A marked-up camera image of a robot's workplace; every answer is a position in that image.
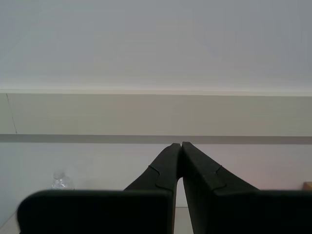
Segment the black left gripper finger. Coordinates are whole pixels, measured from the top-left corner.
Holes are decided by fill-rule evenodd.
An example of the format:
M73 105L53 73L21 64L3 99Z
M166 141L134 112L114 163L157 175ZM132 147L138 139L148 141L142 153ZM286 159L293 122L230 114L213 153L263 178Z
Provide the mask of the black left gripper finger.
M310 191L260 190L193 144L182 143L182 170L195 234L310 234Z
M122 191L45 190L18 207L23 234L172 234L181 146L166 147Z

